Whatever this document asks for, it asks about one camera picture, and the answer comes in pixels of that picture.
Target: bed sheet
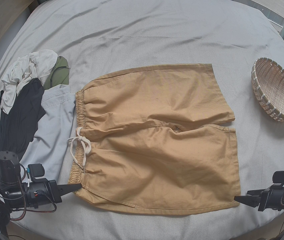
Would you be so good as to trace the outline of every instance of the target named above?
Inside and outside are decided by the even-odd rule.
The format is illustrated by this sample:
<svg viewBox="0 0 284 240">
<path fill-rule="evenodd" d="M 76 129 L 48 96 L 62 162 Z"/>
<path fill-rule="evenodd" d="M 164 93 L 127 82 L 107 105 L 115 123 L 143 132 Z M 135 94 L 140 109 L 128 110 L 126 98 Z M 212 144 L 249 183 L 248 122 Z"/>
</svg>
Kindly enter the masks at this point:
<svg viewBox="0 0 284 240">
<path fill-rule="evenodd" d="M 0 79 L 17 57 L 42 49 L 68 60 L 72 93 L 117 70 L 212 63 L 236 117 L 230 125 L 236 128 L 242 194 L 267 188 L 273 172 L 284 170 L 284 123 L 261 109 L 251 86 L 258 57 L 284 67 L 284 41 L 259 10 L 230 0 L 51 0 L 33 11 L 8 47 Z M 76 117 L 71 136 L 75 128 Z M 71 164 L 68 150 L 59 184 L 67 183 Z M 27 213 L 19 225 L 51 239 L 221 240 L 280 214 L 242 204 L 190 216 L 121 214 L 94 208 L 72 193 L 57 207 L 52 214 Z"/>
</svg>

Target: clothing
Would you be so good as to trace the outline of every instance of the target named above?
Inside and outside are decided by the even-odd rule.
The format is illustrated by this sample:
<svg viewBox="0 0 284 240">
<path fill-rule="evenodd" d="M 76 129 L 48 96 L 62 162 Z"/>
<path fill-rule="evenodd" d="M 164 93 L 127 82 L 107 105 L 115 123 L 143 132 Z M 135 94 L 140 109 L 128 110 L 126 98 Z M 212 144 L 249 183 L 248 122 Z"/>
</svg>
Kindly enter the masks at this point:
<svg viewBox="0 0 284 240">
<path fill-rule="evenodd" d="M 101 76 L 76 93 L 76 112 L 92 149 L 85 161 L 78 142 L 68 183 L 92 205 L 165 215 L 238 205 L 236 133 L 219 125 L 235 116 L 211 64 Z"/>
<path fill-rule="evenodd" d="M 20 163 L 27 168 L 29 164 L 41 163 L 48 180 L 58 180 L 67 139 L 70 137 L 75 94 L 70 93 L 70 86 L 57 85 L 45 90 L 41 106 L 45 115 L 38 122 L 38 130 L 33 141 L 21 159 Z"/>
<path fill-rule="evenodd" d="M 19 57 L 8 67 L 1 79 L 4 84 L 1 108 L 4 113 L 9 114 L 16 96 L 32 78 L 39 78 L 42 85 L 45 83 L 57 57 L 58 55 L 52 50 L 41 50 Z"/>
<path fill-rule="evenodd" d="M 43 87 L 44 90 L 48 90 L 53 86 L 57 86 L 58 84 L 69 84 L 69 65 L 68 61 L 62 56 L 57 58 L 57 62 L 52 68 L 51 73 L 45 81 Z"/>
<path fill-rule="evenodd" d="M 0 151 L 15 152 L 19 161 L 21 160 L 38 130 L 38 121 L 45 114 L 41 107 L 43 93 L 40 80 L 33 78 L 16 97 L 10 113 L 6 114 L 1 110 Z"/>
</svg>

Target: black cloth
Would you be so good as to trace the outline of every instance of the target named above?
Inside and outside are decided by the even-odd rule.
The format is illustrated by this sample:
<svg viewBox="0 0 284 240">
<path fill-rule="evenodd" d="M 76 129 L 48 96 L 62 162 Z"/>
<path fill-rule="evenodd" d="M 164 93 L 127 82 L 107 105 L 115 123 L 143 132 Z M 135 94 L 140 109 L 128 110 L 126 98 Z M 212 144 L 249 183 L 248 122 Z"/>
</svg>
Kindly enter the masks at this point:
<svg viewBox="0 0 284 240">
<path fill-rule="evenodd" d="M 38 121 L 45 114 L 41 106 L 43 93 L 40 80 L 33 78 L 16 96 L 9 114 L 1 110 L 0 151 L 15 152 L 21 160 L 38 130 Z"/>
</svg>

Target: drawstring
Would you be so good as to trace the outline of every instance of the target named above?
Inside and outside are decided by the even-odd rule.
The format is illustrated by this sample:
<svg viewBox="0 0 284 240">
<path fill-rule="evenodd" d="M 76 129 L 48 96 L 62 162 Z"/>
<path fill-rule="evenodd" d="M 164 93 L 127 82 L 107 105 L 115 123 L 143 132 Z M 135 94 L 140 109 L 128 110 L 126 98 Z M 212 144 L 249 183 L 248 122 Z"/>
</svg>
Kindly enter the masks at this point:
<svg viewBox="0 0 284 240">
<path fill-rule="evenodd" d="M 76 128 L 76 135 L 77 135 L 77 136 L 76 136 L 76 137 L 73 137 L 73 138 L 69 138 L 69 139 L 68 139 L 68 142 L 71 142 L 70 152 L 71 152 L 71 156 L 73 157 L 73 161 L 74 161 L 78 166 L 80 166 L 81 169 L 83 170 L 83 173 L 85 173 L 84 166 L 85 166 L 85 162 L 86 162 L 86 156 L 87 156 L 88 154 L 90 154 L 90 152 L 91 152 L 91 142 L 90 142 L 87 138 L 85 138 L 84 136 L 80 136 L 80 130 L 81 130 L 81 129 L 83 129 L 83 128 L 82 128 L 82 127 Z M 76 157 L 73 155 L 73 152 L 72 152 L 72 150 L 73 150 L 73 142 L 76 141 L 76 140 L 81 142 L 82 147 L 83 147 L 83 150 L 84 150 L 84 157 L 83 157 L 82 165 L 80 165 L 80 164 L 78 163 L 78 160 L 76 160 Z"/>
</svg>

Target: basket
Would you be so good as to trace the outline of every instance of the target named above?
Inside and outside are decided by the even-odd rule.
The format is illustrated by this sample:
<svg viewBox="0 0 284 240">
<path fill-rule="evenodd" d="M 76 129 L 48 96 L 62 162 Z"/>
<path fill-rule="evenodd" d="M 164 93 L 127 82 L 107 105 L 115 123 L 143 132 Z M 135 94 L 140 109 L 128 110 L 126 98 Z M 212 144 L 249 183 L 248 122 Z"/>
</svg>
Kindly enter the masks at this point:
<svg viewBox="0 0 284 240">
<path fill-rule="evenodd" d="M 284 69 L 270 58 L 258 58 L 252 67 L 252 86 L 266 113 L 284 122 Z"/>
</svg>

